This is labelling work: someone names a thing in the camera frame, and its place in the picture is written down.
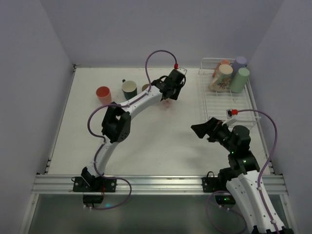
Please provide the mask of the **salmon pink plastic cup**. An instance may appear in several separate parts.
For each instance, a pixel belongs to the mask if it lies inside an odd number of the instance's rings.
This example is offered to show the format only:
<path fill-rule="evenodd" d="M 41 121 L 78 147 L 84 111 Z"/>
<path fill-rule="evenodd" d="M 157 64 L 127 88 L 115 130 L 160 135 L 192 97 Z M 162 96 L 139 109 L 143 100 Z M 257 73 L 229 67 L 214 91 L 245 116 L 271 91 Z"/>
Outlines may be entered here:
<path fill-rule="evenodd" d="M 107 86 L 97 88 L 96 96 L 102 105 L 107 105 L 112 102 L 111 92 Z"/>

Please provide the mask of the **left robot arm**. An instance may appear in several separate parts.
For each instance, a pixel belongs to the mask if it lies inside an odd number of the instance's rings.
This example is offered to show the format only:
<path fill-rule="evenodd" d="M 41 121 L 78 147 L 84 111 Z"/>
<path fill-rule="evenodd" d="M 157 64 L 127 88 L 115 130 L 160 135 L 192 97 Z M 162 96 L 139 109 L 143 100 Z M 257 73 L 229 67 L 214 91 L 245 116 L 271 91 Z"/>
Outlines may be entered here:
<path fill-rule="evenodd" d="M 187 70 L 173 69 L 169 75 L 152 81 L 148 89 L 121 104 L 110 103 L 102 121 L 102 139 L 93 161 L 83 168 L 81 177 L 88 187 L 93 187 L 98 177 L 106 178 L 104 170 L 114 149 L 130 135 L 131 121 L 146 108 L 166 99 L 176 100 L 186 83 Z"/>

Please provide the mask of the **light pink mug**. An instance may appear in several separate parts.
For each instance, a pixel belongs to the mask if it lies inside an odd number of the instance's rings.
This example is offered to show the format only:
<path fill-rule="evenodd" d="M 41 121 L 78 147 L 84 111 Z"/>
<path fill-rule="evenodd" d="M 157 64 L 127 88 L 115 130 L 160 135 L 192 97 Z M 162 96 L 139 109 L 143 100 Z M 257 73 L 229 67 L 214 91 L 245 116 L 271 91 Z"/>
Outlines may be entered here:
<path fill-rule="evenodd" d="M 162 105 L 165 109 L 169 109 L 172 105 L 172 100 L 171 99 L 163 100 Z"/>

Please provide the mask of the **cream floral mug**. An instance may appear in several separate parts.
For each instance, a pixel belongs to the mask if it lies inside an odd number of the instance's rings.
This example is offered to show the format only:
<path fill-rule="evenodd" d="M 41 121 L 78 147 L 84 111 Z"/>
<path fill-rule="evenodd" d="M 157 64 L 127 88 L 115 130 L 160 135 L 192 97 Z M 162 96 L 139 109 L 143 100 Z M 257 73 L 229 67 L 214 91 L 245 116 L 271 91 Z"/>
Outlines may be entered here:
<path fill-rule="evenodd" d="M 213 81 L 208 85 L 208 88 L 216 92 L 226 91 L 226 88 L 230 83 L 232 73 L 233 68 L 230 65 L 220 65 L 214 76 Z"/>

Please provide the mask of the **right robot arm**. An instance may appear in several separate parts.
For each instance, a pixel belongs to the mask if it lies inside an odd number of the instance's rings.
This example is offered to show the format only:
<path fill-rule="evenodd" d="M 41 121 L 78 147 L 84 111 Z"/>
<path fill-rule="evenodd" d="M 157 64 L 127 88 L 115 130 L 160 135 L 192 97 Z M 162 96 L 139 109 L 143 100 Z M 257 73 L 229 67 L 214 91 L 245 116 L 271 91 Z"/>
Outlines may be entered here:
<path fill-rule="evenodd" d="M 223 192 L 229 192 L 241 211 L 251 234 L 292 234 L 275 211 L 266 192 L 261 170 L 250 150 L 250 131 L 247 127 L 228 125 L 214 117 L 207 122 L 192 125 L 199 138 L 208 136 L 209 142 L 218 142 L 228 152 L 229 167 L 217 176 Z"/>

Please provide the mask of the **dark green mug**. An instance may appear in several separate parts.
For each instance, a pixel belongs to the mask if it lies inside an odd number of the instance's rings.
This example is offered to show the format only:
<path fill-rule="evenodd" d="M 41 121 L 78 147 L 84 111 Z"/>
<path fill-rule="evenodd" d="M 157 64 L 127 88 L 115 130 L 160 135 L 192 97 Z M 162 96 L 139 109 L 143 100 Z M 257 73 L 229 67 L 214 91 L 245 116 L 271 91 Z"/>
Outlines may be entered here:
<path fill-rule="evenodd" d="M 134 81 L 132 80 L 122 80 L 122 91 L 124 94 L 124 97 L 127 100 L 132 99 L 133 97 L 135 97 L 137 95 L 137 85 Z"/>

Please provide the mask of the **beige plastic cup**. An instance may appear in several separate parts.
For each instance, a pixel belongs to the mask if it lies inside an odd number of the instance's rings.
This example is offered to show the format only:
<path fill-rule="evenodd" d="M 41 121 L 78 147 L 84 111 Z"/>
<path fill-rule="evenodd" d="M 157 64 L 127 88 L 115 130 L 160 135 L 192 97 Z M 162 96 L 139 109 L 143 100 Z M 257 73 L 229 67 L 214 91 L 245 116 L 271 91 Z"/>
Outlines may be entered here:
<path fill-rule="evenodd" d="M 142 92 L 147 92 L 149 90 L 150 85 L 149 84 L 144 84 L 141 88 Z"/>

